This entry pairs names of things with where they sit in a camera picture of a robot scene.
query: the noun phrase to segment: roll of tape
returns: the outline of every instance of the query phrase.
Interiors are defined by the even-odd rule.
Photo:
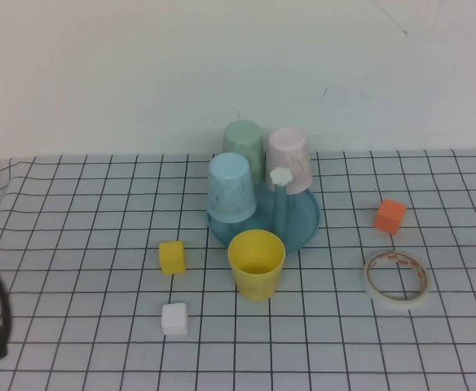
[[[385,264],[398,264],[403,267],[409,267],[415,271],[417,278],[421,281],[421,292],[412,299],[394,299],[388,297],[385,293],[377,290],[373,285],[369,271],[376,266]],[[430,290],[430,278],[426,272],[426,268],[417,260],[403,253],[384,252],[378,253],[372,259],[365,263],[363,269],[363,282],[367,294],[377,304],[383,305],[390,310],[411,310],[417,307],[426,297]]]

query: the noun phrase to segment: green cup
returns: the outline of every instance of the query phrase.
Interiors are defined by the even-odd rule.
[[[249,120],[231,122],[223,135],[223,151],[239,153],[249,162],[253,183],[263,180],[265,154],[263,152],[262,128]]]

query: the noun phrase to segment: cup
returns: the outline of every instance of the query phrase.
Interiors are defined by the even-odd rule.
[[[242,155],[225,152],[209,163],[207,212],[219,222],[237,223],[256,211],[256,195],[249,162]]]
[[[240,294],[252,301],[271,297],[280,281],[285,246],[269,231],[251,230],[237,235],[227,252]]]
[[[280,128],[269,136],[265,181],[274,191],[270,173],[277,167],[286,167],[293,173],[293,181],[287,185],[287,194],[297,194],[312,184],[311,154],[306,134],[295,128]]]
[[[223,134],[223,151],[245,156],[251,168],[253,183],[263,180],[265,154],[262,144],[262,128],[249,120],[231,122]]]

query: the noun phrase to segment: tape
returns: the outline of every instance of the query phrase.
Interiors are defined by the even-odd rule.
[[[402,267],[409,267],[414,270],[415,275],[421,282],[421,292],[411,299],[395,299],[388,297],[385,293],[377,290],[373,285],[369,271],[376,266],[387,264],[398,264]],[[372,259],[365,263],[363,269],[363,282],[365,290],[372,300],[390,310],[411,310],[417,307],[426,297],[430,290],[430,278],[426,268],[417,260],[403,253],[385,252],[378,253]]]

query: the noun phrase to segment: block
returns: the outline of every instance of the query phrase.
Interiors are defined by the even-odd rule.
[[[183,243],[164,242],[158,247],[158,258],[160,259],[160,268],[165,275],[175,275],[186,272],[186,253],[183,249]]]
[[[188,330],[186,303],[164,304],[161,322],[165,336],[186,335]]]
[[[377,211],[376,222],[374,227],[388,234],[395,235],[398,233],[407,207],[393,200],[384,200]]]

